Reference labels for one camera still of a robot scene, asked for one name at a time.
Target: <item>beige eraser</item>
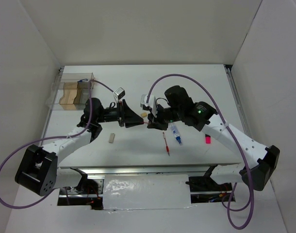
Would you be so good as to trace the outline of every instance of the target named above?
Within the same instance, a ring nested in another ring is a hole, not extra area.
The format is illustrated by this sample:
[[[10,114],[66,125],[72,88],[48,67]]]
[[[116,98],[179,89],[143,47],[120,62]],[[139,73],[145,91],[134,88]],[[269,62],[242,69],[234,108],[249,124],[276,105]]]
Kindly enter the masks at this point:
[[[114,143],[114,138],[115,138],[115,134],[114,133],[111,133],[110,136],[109,136],[109,143]]]
[[[142,113],[140,116],[141,116],[142,118],[145,118],[145,117],[147,117],[147,113]]]

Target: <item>clear plastic box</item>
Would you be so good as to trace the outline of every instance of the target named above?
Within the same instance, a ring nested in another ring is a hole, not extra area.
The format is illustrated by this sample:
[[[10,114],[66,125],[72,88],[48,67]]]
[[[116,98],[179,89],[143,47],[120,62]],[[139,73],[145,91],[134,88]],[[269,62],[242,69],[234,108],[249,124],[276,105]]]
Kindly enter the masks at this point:
[[[52,110],[82,110],[89,99],[88,81],[93,73],[63,74],[57,76],[51,86],[46,105]]]

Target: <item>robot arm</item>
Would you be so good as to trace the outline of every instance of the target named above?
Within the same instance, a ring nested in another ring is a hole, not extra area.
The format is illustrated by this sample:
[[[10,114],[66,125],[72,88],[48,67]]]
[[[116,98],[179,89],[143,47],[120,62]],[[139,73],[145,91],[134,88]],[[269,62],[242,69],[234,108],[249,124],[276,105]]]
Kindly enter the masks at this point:
[[[116,106],[111,105],[106,109],[99,99],[92,98],[91,123],[82,134],[74,138],[66,136],[43,147],[29,146],[18,168],[15,181],[40,196],[50,193],[55,188],[71,186],[82,190],[88,185],[97,185],[79,169],[60,169],[58,165],[75,150],[98,137],[102,130],[99,123],[118,121],[120,127],[125,128],[144,123],[144,120],[128,107],[125,100],[118,101],[120,98],[121,95],[116,100]],[[80,123],[69,135],[78,134],[86,127],[90,115],[89,101],[83,112]]]
[[[163,108],[156,104],[154,96],[142,97],[141,106],[144,110],[150,110],[148,128],[166,130],[169,122],[182,121],[188,126],[193,126],[198,131],[210,135],[218,140],[234,154],[241,157],[240,151],[226,129],[230,127],[236,136],[244,154],[248,166],[251,169],[254,189],[262,191],[277,166],[280,150],[275,146],[269,148],[248,137],[233,125],[223,123],[217,111],[205,102],[193,103],[186,90],[180,86],[173,86],[166,90],[165,96],[169,108]],[[217,183],[244,182],[248,185],[246,169],[243,163],[229,166],[215,166],[210,169],[210,177]]]

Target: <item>wall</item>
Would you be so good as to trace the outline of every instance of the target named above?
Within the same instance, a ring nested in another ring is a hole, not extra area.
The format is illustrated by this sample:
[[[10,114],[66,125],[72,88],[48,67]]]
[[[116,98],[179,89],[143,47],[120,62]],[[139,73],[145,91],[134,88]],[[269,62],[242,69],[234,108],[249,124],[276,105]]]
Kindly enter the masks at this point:
[[[273,187],[296,232],[296,0],[263,0],[232,69],[253,136],[280,148]]]
[[[0,1],[0,163],[14,149],[41,136],[44,106],[58,68],[43,39],[15,0]],[[5,166],[0,195],[13,204],[15,171],[22,153]],[[0,233],[11,209],[0,204]]]
[[[261,0],[22,0],[62,65],[233,64]]]

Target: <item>blue marker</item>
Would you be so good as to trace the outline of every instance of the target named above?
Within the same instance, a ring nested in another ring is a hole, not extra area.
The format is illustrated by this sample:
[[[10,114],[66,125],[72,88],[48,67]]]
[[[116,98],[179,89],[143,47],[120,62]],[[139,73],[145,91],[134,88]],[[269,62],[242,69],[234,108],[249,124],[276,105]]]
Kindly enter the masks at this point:
[[[175,139],[181,145],[182,144],[182,142],[181,142],[181,135],[179,134],[175,123],[172,122],[172,123],[169,123],[168,125],[169,125],[171,131],[173,132],[173,135],[174,135]]]

